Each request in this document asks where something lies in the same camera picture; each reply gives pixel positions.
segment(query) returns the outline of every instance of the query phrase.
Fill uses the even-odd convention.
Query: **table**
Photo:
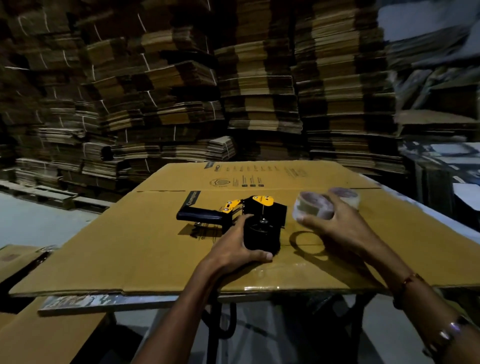
[[[434,217],[443,224],[449,226],[457,233],[480,244],[480,233],[470,229],[457,221],[448,218],[429,207],[426,207],[417,201],[414,201],[386,186],[380,185],[382,189],[394,195],[395,197],[407,201],[419,207],[426,214]],[[229,339],[235,332],[236,327],[236,303],[266,301],[271,297],[271,293],[245,293],[245,294],[222,294],[211,300],[210,312],[204,312],[202,320],[209,327],[209,340],[207,350],[207,363],[216,362],[216,352],[220,339]],[[363,312],[366,305],[376,295],[375,292],[358,294],[354,306],[347,314],[342,317],[342,322],[352,325],[352,343],[355,348],[353,355],[358,353],[358,343],[362,332]],[[93,312],[115,312],[131,311],[143,309],[159,309],[171,307],[178,296],[123,296],[119,294],[101,294],[84,296],[51,296],[45,301],[38,311],[40,315],[72,315],[85,314]],[[230,305],[230,327],[222,330],[219,327],[222,304]]]

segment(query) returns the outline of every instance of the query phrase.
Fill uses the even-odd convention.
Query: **bracelet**
[[[407,284],[413,282],[413,279],[416,278],[422,282],[425,282],[425,280],[420,277],[419,274],[413,273],[412,275],[408,276],[402,283],[402,287],[400,288],[400,291],[393,296],[393,307],[395,307],[397,310],[401,310],[402,306],[400,301],[402,300],[403,295],[405,294],[405,291],[407,290]]]
[[[462,327],[468,324],[469,321],[465,317],[460,316],[455,322],[451,322],[448,328],[440,331],[438,339],[426,346],[423,349],[423,353],[432,358],[436,363],[439,362],[445,351],[452,344],[455,336],[460,334]]]

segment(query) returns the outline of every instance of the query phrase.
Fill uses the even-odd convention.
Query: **person's right hand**
[[[298,223],[312,229],[322,236],[331,238],[344,249],[365,259],[374,250],[384,247],[385,243],[365,222],[357,210],[343,202],[337,195],[324,195],[333,204],[335,214],[331,220],[323,220],[314,215],[302,215]]]

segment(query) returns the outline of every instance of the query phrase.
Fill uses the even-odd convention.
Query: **floor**
[[[61,246],[98,215],[82,211],[63,211],[28,201],[18,200],[0,193],[0,247],[7,244],[34,246]],[[331,327],[326,320],[317,317],[312,332],[306,334],[302,297],[289,303],[259,302],[238,305],[238,325],[234,336],[219,345],[219,364],[293,364],[293,363],[336,363],[340,358],[342,344],[332,345]],[[353,296],[344,296],[335,307],[339,313],[352,306]],[[145,334],[155,317],[165,310],[148,310],[117,313],[119,323],[130,326]],[[228,325],[228,308],[222,316]],[[421,353],[422,343],[406,319],[394,309],[392,299],[378,295],[367,306],[363,320],[363,335],[360,343],[360,364],[423,364],[432,361]],[[190,358],[191,364],[206,361],[208,330],[201,323]],[[114,356],[105,363],[117,364]]]

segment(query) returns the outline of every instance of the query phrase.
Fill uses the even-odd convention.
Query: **forearm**
[[[219,278],[219,269],[203,261],[134,364],[183,364],[188,361],[208,296]]]
[[[380,273],[393,294],[397,294],[405,279],[414,273],[386,244],[370,252],[369,256],[369,263]],[[419,279],[407,284],[400,303],[426,345],[436,341],[440,331],[448,328],[460,315],[432,287]],[[480,363],[479,343],[477,329],[464,327],[461,335],[448,347],[442,363]]]

